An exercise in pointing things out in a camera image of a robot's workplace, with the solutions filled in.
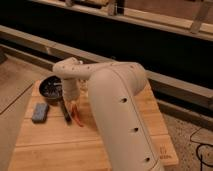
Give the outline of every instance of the wooden tabletop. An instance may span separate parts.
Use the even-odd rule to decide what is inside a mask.
[[[84,127],[67,125],[58,105],[50,106],[45,124],[31,121],[36,103],[44,102],[34,85],[9,171],[107,171],[111,170],[98,133],[87,95],[81,92],[79,113]],[[148,131],[164,165],[178,164],[178,158],[149,84],[136,97]]]

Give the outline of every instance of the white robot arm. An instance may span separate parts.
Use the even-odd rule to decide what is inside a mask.
[[[79,65],[75,58],[58,62],[63,97],[76,100],[76,79],[88,81],[89,102],[114,171],[163,171],[134,95],[146,84],[144,68],[133,62]]]

